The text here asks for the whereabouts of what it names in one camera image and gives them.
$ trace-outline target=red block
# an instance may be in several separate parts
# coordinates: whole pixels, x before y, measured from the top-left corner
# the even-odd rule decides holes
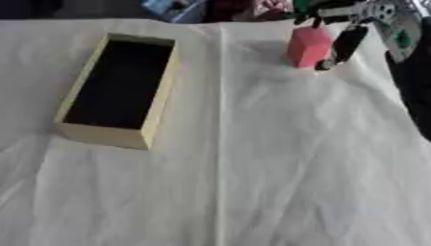
[[[293,31],[288,56],[298,68],[315,66],[331,48],[332,40],[321,28],[301,27]]]

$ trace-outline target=white sheet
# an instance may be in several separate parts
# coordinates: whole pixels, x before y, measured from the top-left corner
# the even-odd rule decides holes
[[[431,148],[377,35],[316,74],[285,60],[291,31],[0,22],[0,245],[429,245]],[[106,32],[179,41],[152,152],[55,135],[53,115]]]

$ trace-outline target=dark background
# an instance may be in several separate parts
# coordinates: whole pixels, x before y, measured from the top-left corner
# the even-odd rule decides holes
[[[0,0],[0,19],[147,18],[166,22],[230,21],[250,0],[198,0],[198,7],[172,20],[144,8],[143,0]]]

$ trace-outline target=box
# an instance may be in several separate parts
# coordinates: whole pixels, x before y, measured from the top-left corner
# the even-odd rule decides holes
[[[73,140],[149,149],[177,66],[174,40],[108,34],[54,121]]]

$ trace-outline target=foam block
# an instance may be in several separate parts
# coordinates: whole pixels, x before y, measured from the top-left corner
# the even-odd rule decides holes
[[[301,27],[293,31],[288,56],[298,67],[315,66],[331,48],[332,40],[321,28]]]

